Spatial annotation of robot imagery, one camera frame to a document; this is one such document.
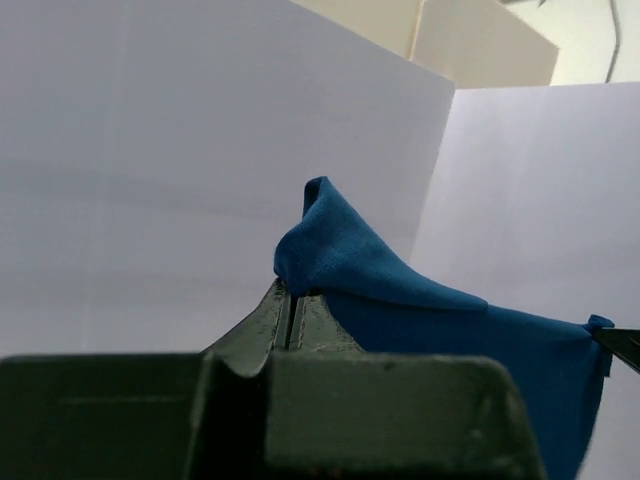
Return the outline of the blue t-shirt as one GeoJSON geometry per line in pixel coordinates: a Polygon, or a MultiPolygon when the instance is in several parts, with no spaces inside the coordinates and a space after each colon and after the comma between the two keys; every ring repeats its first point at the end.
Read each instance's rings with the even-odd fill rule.
{"type": "Polygon", "coordinates": [[[294,295],[320,292],[367,351],[502,363],[524,396],[549,476],[576,478],[610,372],[612,357],[594,339],[608,319],[581,325],[510,310],[418,274],[325,177],[306,184],[302,219],[277,245],[274,271],[294,295]]]}

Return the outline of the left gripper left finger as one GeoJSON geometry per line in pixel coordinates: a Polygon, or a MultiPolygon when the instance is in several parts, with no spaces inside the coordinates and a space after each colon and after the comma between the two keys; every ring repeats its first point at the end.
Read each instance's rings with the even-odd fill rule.
{"type": "Polygon", "coordinates": [[[275,279],[257,307],[220,339],[203,350],[206,358],[222,361],[244,378],[256,376],[273,349],[286,348],[292,297],[275,279]]]}

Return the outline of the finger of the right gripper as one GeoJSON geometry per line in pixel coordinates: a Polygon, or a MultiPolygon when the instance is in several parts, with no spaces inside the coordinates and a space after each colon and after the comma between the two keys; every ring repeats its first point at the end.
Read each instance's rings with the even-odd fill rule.
{"type": "Polygon", "coordinates": [[[610,374],[614,357],[622,361],[635,373],[639,373],[640,331],[638,329],[596,328],[591,335],[603,350],[606,375],[610,374]]]}

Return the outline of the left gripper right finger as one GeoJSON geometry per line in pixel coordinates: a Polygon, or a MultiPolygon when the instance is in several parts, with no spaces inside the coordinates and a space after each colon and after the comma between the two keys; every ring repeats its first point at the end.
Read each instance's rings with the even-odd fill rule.
{"type": "Polygon", "coordinates": [[[364,351],[333,317],[323,295],[305,296],[297,300],[294,349],[321,353],[364,351]]]}

